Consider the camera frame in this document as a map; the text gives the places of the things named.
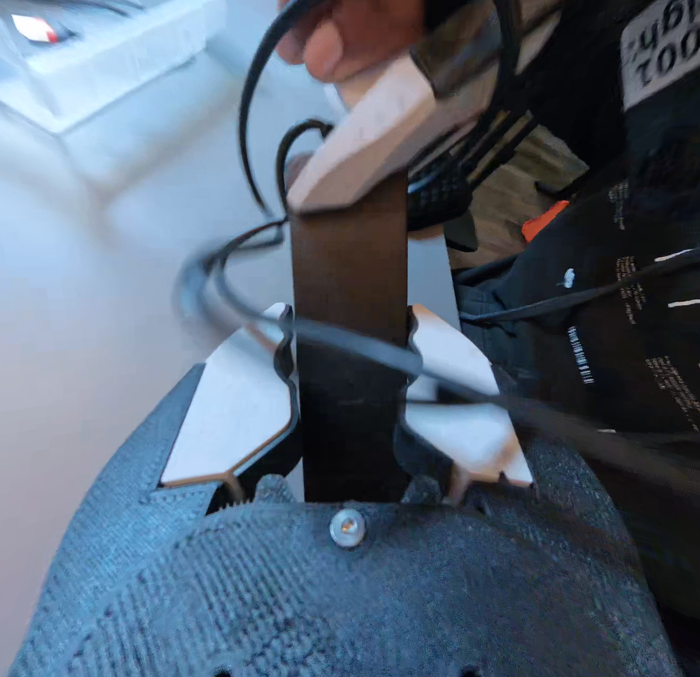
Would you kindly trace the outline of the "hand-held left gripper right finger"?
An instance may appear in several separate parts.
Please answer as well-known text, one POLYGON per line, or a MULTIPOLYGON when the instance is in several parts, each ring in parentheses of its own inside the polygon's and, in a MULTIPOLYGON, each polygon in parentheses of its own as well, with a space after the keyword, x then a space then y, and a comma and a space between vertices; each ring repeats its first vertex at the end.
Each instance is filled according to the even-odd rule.
MULTIPOLYGON (((423 305, 411 306, 408 345, 432 373, 477 393, 500 391, 489 359, 462 332, 423 305)), ((510 415, 493 404, 440 402, 434 377, 419 375, 407 386, 399 423, 419 451, 447 457, 447 497, 457 503, 473 482, 500 481, 529 488, 533 475, 510 415)))

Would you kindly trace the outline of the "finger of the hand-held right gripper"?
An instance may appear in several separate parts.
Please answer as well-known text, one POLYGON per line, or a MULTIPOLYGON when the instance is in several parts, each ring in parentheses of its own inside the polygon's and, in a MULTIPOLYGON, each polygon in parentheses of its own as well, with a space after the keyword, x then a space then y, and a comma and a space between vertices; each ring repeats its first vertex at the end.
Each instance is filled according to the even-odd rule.
POLYGON ((485 110, 485 74, 436 99, 409 55, 392 62, 335 126, 287 193, 297 214, 348 207, 438 138, 485 110))

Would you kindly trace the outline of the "clear plastic bin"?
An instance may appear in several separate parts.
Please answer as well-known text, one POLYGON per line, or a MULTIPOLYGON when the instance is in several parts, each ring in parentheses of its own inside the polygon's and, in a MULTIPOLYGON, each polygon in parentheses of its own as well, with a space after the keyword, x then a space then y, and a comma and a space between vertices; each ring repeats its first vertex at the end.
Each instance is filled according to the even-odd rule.
POLYGON ((1 111, 60 134, 204 51, 225 0, 1 0, 1 111))

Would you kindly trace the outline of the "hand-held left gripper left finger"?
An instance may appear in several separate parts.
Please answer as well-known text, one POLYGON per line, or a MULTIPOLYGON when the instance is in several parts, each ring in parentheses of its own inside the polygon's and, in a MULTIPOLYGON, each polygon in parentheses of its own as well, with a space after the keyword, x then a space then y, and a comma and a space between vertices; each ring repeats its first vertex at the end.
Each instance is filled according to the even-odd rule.
POLYGON ((262 322, 242 326, 206 359, 162 487, 216 482, 241 500, 272 473, 289 479, 301 499, 293 345, 279 324, 292 314, 290 305, 271 306, 262 322))

